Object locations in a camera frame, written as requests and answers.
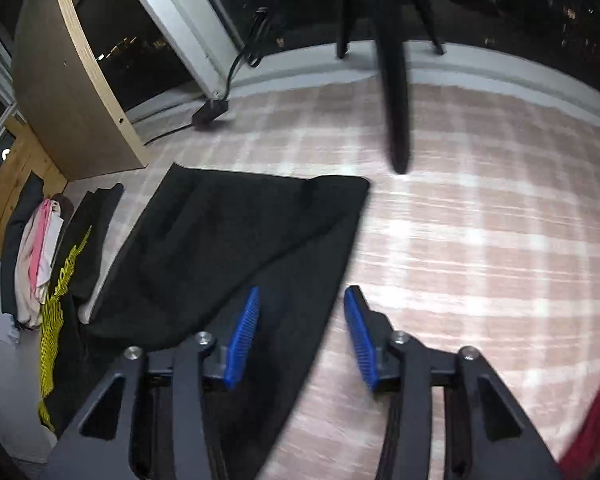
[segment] wooden panel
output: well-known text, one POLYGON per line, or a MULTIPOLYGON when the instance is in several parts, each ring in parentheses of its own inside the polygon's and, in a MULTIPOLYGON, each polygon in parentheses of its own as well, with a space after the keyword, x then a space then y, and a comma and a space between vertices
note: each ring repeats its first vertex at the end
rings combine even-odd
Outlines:
POLYGON ((12 68, 18 107, 68 180, 147 165, 71 0, 24 0, 12 68))
POLYGON ((45 153, 28 124, 20 124, 14 117, 9 117, 4 125, 16 140, 0 167, 0 253, 4 230, 29 173, 32 171, 44 180, 46 197, 62 192, 66 186, 65 177, 45 153))

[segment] floor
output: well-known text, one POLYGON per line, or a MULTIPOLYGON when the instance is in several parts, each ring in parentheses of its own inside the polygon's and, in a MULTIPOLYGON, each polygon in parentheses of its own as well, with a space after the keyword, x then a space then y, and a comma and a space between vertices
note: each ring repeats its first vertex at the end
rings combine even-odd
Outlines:
MULTIPOLYGON (((370 78, 232 100, 207 131, 151 144, 144 170, 69 184, 75 203, 87 190, 125 185, 96 292, 174 162, 366 176, 372 191, 345 284, 359 284, 373 308, 428 346, 478 347, 559 457, 600 385, 600 128, 453 87, 414 85, 411 107, 413 161, 404 176, 388 168, 379 82, 370 78)), ((166 131, 191 111, 179 107, 137 129, 166 131)), ((339 300, 261 478, 372 477, 386 409, 360 378, 339 300)), ((436 394, 432 479, 442 477, 443 431, 436 394)))
POLYGON ((45 467, 44 464, 26 462, 25 460, 16 460, 15 462, 20 470, 27 476, 27 478, 29 478, 29 480, 38 480, 42 470, 45 467))

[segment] white wall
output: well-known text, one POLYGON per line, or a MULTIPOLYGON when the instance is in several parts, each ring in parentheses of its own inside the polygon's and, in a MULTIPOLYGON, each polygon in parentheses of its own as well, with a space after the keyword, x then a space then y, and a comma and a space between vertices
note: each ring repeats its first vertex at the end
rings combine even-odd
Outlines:
POLYGON ((40 336, 24 331, 16 345, 11 327, 0 312, 0 442, 14 458, 46 462, 51 444, 38 421, 40 336))

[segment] curved wooden board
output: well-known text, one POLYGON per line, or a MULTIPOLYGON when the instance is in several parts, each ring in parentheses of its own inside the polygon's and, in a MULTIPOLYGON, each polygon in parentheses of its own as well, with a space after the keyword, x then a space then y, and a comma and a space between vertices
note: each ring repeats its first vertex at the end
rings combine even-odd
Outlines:
POLYGON ((18 108, 68 180, 148 164, 72 0, 24 0, 12 69, 18 108))

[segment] black cloth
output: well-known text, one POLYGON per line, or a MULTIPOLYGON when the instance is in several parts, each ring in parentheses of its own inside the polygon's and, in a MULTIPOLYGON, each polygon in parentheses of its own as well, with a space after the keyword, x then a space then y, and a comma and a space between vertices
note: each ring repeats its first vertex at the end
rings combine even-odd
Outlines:
MULTIPOLYGON (((75 257, 74 272, 68 282, 67 292, 59 300, 62 327, 58 336, 58 355, 53 366, 54 389, 44 400, 56 430, 64 429, 69 424, 92 386, 86 382, 88 375, 80 371, 87 355, 80 336, 81 324, 77 313, 80 306, 91 297, 98 281, 104 237, 123 191, 122 184, 116 184, 111 189, 87 192, 69 222, 56 253, 49 282, 49 297, 56 293, 61 269, 66 267, 71 251, 80 246, 88 233, 84 249, 75 257)), ((48 325, 44 308, 43 329, 46 329, 48 325)), ((41 348, 44 352, 44 340, 41 348)))
MULTIPOLYGON (((151 351, 213 332, 258 286, 260 320, 242 383, 207 394, 229 478, 253 479, 320 345, 368 186, 358 177, 303 180, 174 164, 82 327, 82 368, 95 379, 128 345, 151 351)), ((56 384, 72 380, 80 366, 72 368, 55 374, 56 384)))
POLYGON ((16 325, 18 325, 18 307, 13 282, 16 260, 24 227, 44 200, 43 186, 44 182, 39 176, 33 172, 29 173, 20 191, 18 203, 4 230, 0 255, 0 307, 3 313, 11 314, 16 325))

